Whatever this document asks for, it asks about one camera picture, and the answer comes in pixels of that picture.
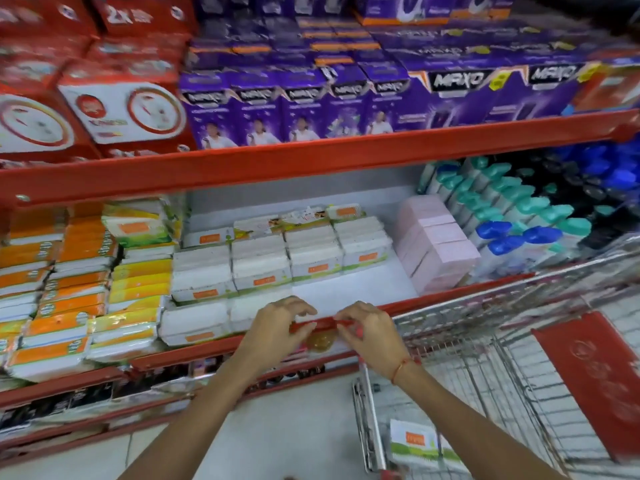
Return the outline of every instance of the metal wire basket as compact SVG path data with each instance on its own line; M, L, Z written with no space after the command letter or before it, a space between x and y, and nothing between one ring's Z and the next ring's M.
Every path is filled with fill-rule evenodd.
M608 455L553 363L532 334L602 304L635 295L640 256L620 253L394 318L414 357L446 389L553 468L572 477L640 478L640 467ZM613 317L640 349L640 301ZM421 470L387 457L390 419L433 427L399 388L365 364L353 384L365 469L412 480L468 479L443 467Z

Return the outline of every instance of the red thread bracelet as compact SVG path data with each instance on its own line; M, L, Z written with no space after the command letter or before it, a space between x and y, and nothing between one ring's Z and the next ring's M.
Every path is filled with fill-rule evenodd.
M397 366L394 375L391 376L391 384L393 384L394 386L396 385L396 376L398 375L398 372L400 372L400 369L404 367L404 364L407 364L409 362L411 362L411 357L405 357L404 359L402 359L402 362L400 362L400 365Z

